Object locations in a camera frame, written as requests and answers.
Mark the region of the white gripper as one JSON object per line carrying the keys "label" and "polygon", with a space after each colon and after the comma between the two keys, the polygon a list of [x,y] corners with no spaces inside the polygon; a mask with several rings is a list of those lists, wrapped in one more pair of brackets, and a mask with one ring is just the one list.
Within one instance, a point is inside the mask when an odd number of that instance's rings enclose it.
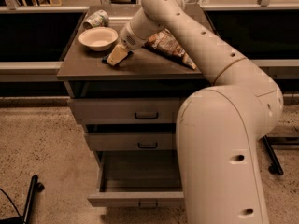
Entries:
{"label": "white gripper", "polygon": [[120,36],[123,45],[116,45],[107,58],[107,63],[112,66],[120,63],[128,55],[127,48],[129,50],[140,49],[146,42],[146,30],[140,22],[127,22],[122,28]]}

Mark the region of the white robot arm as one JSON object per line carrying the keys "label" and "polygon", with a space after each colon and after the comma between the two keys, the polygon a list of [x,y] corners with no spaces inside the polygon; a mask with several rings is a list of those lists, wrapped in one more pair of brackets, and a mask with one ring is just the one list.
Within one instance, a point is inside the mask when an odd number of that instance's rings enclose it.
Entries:
{"label": "white robot arm", "polygon": [[279,86],[188,16],[183,0],[141,0],[108,63],[119,63],[163,28],[210,83],[183,102],[177,117],[178,164],[188,224],[269,224],[256,146],[282,114]]}

